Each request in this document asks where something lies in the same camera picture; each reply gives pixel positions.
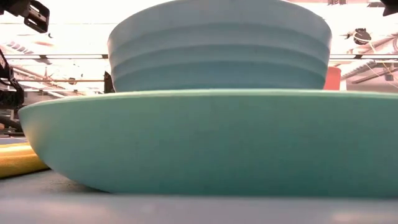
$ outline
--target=stacked bowls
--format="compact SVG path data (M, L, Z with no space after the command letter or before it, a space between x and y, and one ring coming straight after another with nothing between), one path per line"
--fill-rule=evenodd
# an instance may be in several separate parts
M110 35L124 93L26 106L21 123L49 167L108 192L396 196L398 97L321 91L330 40L285 1L167 2Z

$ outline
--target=light blue bowl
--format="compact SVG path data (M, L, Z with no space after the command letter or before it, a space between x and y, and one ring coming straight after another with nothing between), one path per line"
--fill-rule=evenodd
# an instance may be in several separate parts
M108 192L397 197L397 102L321 90L172 90L47 101L20 118L49 167Z
M108 40L116 91L322 89L331 30L280 0L172 1L138 12Z

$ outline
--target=black mechanical part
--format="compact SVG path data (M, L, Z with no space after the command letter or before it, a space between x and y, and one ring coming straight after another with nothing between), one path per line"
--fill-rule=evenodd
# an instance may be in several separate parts
M15 122L5 116L0 116L0 123L4 124L5 127L11 127L15 129L16 133L22 133L22 126L19 122Z
M347 0L328 0L328 5L335 5L335 4L347 4Z
M8 64L4 54L0 50L0 83L11 86L15 91L0 90L0 110L13 110L20 108L25 100L24 89L14 78L14 69Z
M394 81L394 76L391 74L386 74L384 75L384 80L387 82L393 82Z
M108 72L104 75L104 93L114 93L112 77Z
M22 16L24 24L39 33L49 30L50 10L36 0L0 0L0 15L4 11Z
M397 0L380 0L384 4L383 16L389 16L398 12Z

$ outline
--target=yellow object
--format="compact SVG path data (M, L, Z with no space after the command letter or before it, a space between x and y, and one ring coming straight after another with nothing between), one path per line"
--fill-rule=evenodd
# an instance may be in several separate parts
M48 167L29 143L0 145L0 178L28 174Z

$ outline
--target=ceiling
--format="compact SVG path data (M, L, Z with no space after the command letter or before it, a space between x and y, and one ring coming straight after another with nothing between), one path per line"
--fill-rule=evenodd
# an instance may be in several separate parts
M0 29L7 30L7 34L0 36L0 47L6 54L25 54L26 49L35 54L106 54L108 35L119 22L135 12L166 1L112 0L112 4L105 4L95 0L40 0L51 12L50 36L35 33L22 25L21 17L7 14L0 16ZM374 53L369 44L359 46L352 39L346 39L347 33L356 28L367 28L375 44L378 41L385 42L388 38L391 39L393 34L398 32L398 14L382 17L384 8L367 7L369 5L367 0L348 0L349 4L334 6L329 6L327 0L291 1L306 7L326 20L333 33L332 54ZM20 49L10 47L13 44L23 46L25 53ZM34 73L52 75L56 78L82 78L83 75L85 79L100 79L103 77L104 70L109 70L108 62L104 59L50 60L48 63L26 59L10 60L10 63ZM340 63L340 61L332 60L330 65L339 66ZM352 69L347 63L340 67L343 72ZM373 72L381 72L383 69L385 69L384 66L379 65L374 67ZM349 78L348 89L380 91L384 88L386 91L398 92L398 87L395 88L395 84L391 85L392 82L385 81L383 77L360 84L351 84L359 78L372 75L373 72L369 70ZM63 83L62 85L65 88L78 88L87 92L93 88L103 88L103 83L79 83L74 86Z

